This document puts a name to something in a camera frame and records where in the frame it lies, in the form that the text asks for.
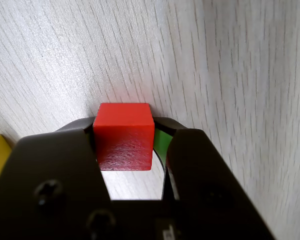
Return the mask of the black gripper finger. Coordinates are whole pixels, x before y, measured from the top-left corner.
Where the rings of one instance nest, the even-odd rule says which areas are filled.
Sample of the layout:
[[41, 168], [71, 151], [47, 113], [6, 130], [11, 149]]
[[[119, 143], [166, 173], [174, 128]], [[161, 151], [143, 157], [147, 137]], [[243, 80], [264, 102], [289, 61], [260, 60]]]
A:
[[110, 240], [110, 197], [94, 118], [22, 138], [0, 174], [0, 240]]
[[176, 226], [184, 240], [271, 240], [273, 234], [201, 129], [155, 117], [171, 137], [166, 173], [177, 204]]

